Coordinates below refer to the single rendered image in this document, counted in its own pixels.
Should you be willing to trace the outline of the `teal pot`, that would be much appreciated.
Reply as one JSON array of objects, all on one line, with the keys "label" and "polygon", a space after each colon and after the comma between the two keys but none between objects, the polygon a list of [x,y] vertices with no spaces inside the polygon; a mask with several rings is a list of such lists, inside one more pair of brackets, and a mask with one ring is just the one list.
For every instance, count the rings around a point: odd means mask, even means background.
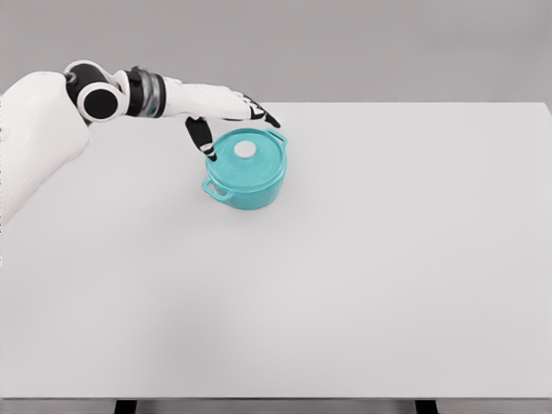
[{"label": "teal pot", "polygon": [[238,210],[256,210],[279,195],[287,167],[286,146],[274,129],[234,129],[214,143],[217,160],[205,161],[203,190]]}]

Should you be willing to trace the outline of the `teal pot lid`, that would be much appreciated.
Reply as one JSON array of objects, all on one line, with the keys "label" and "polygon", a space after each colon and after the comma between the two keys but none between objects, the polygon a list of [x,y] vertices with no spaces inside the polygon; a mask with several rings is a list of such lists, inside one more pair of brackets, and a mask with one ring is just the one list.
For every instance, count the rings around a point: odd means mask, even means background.
[{"label": "teal pot lid", "polygon": [[[255,151],[241,157],[235,147],[249,141]],[[285,174],[288,140],[273,129],[234,129],[214,143],[217,160],[207,160],[208,177],[228,191],[257,192],[275,184]]]}]

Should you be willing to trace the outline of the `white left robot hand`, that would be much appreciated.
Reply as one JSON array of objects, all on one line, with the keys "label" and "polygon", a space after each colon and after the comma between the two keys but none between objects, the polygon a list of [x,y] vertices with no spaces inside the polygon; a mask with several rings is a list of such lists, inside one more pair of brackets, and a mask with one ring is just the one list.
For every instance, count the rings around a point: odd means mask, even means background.
[{"label": "white left robot hand", "polygon": [[218,85],[194,85],[192,90],[195,96],[191,108],[185,111],[188,115],[185,127],[196,148],[210,161],[215,162],[217,156],[208,119],[232,122],[263,120],[276,129],[281,127],[274,116],[242,92]]}]

